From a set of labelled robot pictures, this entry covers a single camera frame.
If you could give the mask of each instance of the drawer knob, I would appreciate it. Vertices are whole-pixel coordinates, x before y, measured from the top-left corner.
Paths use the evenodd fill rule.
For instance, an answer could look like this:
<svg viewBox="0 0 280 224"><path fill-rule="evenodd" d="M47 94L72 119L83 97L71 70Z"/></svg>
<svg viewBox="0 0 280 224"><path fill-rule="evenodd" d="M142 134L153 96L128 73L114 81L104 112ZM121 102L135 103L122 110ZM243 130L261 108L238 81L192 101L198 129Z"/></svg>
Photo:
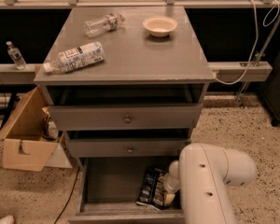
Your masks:
<svg viewBox="0 0 280 224"><path fill-rule="evenodd" d="M131 118L128 115L126 115L125 118L124 118L124 122L125 123L131 123L131 121L132 121Z"/></svg>
<svg viewBox="0 0 280 224"><path fill-rule="evenodd" d="M129 147L128 150L127 150L127 152L130 153L130 154L132 154L132 153L133 153L133 148L132 148L132 147Z"/></svg>

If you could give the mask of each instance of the white bowl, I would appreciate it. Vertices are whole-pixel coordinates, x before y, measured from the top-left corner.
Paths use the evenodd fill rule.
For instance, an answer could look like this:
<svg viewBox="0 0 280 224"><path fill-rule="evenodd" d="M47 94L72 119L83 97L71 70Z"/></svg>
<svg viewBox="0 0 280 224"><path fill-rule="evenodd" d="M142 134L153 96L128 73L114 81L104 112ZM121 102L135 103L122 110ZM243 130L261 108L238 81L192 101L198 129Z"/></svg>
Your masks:
<svg viewBox="0 0 280 224"><path fill-rule="evenodd" d="M177 27L177 21L166 16L152 16L143 21L143 26L156 37L165 37Z"/></svg>

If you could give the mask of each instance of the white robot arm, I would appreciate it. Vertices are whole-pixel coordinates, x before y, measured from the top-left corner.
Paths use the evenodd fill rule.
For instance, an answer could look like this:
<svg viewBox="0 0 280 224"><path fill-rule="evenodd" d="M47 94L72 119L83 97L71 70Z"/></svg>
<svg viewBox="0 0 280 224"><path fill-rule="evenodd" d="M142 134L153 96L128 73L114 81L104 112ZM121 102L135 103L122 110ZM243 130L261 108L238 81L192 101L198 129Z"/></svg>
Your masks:
<svg viewBox="0 0 280 224"><path fill-rule="evenodd" d="M191 144L170 164L164 188L168 193L180 188L186 224L236 224L225 184L244 186L256 174L256 164L243 152Z"/></svg>

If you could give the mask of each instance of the speckled floor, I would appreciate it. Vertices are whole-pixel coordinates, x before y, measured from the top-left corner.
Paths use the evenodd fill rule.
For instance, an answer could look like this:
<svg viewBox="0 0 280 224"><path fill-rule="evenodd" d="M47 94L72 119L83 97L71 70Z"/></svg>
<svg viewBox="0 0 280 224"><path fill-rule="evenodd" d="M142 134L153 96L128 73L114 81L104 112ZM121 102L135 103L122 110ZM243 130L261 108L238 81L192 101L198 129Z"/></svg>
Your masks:
<svg viewBox="0 0 280 224"><path fill-rule="evenodd" d="M248 153L258 166L258 177L247 187L228 187L238 223L280 223L280 125L254 94L245 97L246 109L232 95L206 96L192 142L231 147ZM75 181L77 168L45 168L40 173L1 168L0 217L11 214L18 224L54 223ZM58 223L77 211L80 174L73 196Z"/></svg>

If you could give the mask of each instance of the water bottle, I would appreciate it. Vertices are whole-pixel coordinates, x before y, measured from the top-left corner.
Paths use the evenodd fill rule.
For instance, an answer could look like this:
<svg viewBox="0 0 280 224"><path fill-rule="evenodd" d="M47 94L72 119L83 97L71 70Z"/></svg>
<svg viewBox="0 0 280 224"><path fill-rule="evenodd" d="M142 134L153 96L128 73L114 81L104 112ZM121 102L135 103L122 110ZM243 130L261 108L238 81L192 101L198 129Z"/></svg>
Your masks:
<svg viewBox="0 0 280 224"><path fill-rule="evenodd" d="M12 44L11 41L7 42L7 53L16 64L18 70L22 70L27 67L26 61L22 58L20 50Z"/></svg>
<svg viewBox="0 0 280 224"><path fill-rule="evenodd" d="M96 41L58 53L51 63L44 63L44 69L47 73L64 74L101 62L104 57L103 47Z"/></svg>
<svg viewBox="0 0 280 224"><path fill-rule="evenodd" d="M88 37L98 36L104 32L117 29L124 20L124 17L118 13L109 13L100 18L84 21L84 31Z"/></svg>

